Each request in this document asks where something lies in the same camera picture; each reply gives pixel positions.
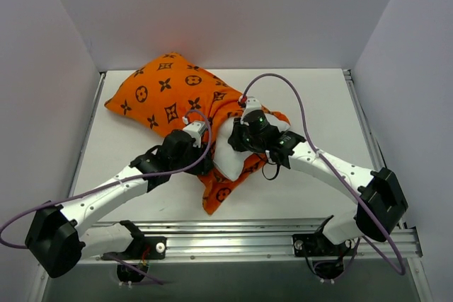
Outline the white pillow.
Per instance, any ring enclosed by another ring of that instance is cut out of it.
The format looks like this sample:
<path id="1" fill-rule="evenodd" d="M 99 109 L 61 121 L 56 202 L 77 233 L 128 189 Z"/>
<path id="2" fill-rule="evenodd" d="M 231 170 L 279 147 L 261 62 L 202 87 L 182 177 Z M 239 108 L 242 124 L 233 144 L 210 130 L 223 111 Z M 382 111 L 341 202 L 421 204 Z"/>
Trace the white pillow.
<path id="1" fill-rule="evenodd" d="M 238 152 L 228 144 L 233 129 L 234 120 L 241 120 L 242 124 L 268 123 L 269 129 L 266 133 L 266 150 L 278 137 L 289 130 L 290 122 L 280 112 L 268 112 L 267 110 L 256 110 L 242 117 L 240 112 L 232 112 L 227 119 L 221 123 L 217 132 L 217 140 L 214 150 L 215 168 L 227 179 L 236 182 L 242 175 L 252 172 L 266 163 L 265 153 L 252 153 L 249 151 Z"/>

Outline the orange patterned pillowcase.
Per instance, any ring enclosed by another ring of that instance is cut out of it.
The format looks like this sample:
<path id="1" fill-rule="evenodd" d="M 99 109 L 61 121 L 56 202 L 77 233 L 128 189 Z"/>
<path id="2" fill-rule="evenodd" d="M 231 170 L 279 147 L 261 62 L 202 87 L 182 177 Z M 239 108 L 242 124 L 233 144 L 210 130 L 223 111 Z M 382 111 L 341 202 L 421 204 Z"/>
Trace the orange patterned pillowcase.
<path id="1" fill-rule="evenodd" d="M 217 132 L 232 112 L 243 113 L 238 100 L 241 93 L 218 76 L 189 62 L 176 52 L 150 61 L 125 79 L 104 106 L 111 112 L 128 117 L 155 134 L 165 137 L 183 128 L 183 116 L 208 119 L 212 127 L 212 155 Z M 208 175 L 199 176 L 205 186 L 202 206 L 212 215 L 221 203 L 252 173 L 238 181 L 227 180 L 214 166 Z"/>

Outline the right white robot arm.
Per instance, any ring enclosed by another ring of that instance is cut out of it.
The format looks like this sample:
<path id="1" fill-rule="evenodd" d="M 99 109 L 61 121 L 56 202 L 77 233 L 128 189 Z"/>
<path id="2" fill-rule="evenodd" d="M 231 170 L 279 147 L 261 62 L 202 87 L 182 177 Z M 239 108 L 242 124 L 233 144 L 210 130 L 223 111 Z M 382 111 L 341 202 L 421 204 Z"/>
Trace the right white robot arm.
<path id="1" fill-rule="evenodd" d="M 297 133 L 281 132 L 262 110 L 234 118 L 229 144 L 235 151 L 265 156 L 278 168 L 310 175 L 357 203 L 354 210 L 328 217 L 319 227 L 314 245 L 322 254 L 353 238 L 386 241 L 408 208 L 393 171 L 361 168 L 317 149 Z"/>

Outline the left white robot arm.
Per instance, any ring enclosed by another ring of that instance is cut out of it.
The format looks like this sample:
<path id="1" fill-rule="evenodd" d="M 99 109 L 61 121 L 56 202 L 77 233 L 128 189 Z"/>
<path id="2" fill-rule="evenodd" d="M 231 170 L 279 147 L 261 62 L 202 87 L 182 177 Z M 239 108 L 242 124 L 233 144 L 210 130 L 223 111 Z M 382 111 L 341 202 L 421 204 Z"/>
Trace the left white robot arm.
<path id="1" fill-rule="evenodd" d="M 66 274 L 87 257 L 140 260 L 151 252 L 163 253 L 165 247 L 148 243 L 131 221 L 95 225 L 131 199 L 167 183 L 174 174 L 211 171 L 209 144 L 203 141 L 209 135 L 201 121 L 175 129 L 162 144 L 136 157 L 97 188 L 61 203 L 44 204 L 35 212 L 25 246 L 52 278 Z"/>

